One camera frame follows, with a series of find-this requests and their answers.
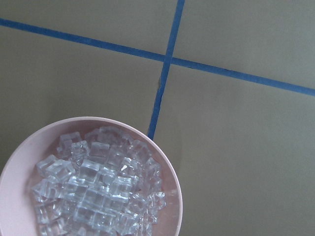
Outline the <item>pile of clear ice cubes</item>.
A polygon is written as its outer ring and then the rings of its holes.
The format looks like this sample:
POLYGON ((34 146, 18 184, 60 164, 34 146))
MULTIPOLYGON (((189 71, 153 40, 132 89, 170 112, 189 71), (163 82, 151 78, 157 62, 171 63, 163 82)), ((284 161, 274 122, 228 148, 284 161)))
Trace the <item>pile of clear ice cubes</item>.
POLYGON ((148 145, 113 126, 61 135, 57 153, 36 169, 41 236, 150 236, 166 206, 148 145))

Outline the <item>pink bowl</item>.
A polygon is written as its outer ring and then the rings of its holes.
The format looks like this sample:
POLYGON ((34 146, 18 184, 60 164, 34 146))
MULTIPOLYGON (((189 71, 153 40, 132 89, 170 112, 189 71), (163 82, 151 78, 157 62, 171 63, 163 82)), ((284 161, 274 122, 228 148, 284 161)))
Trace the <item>pink bowl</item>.
POLYGON ((153 226, 155 236, 179 235, 183 200, 177 175, 163 151, 145 134, 122 122, 99 117, 76 117, 49 124, 26 138, 12 153, 0 177, 0 234, 36 236, 38 225, 33 209, 31 187, 40 181, 36 163, 56 151, 62 134, 78 131, 81 135, 106 125, 121 128, 133 138, 147 143, 153 158, 161 165, 162 189, 167 205, 158 213, 153 226))

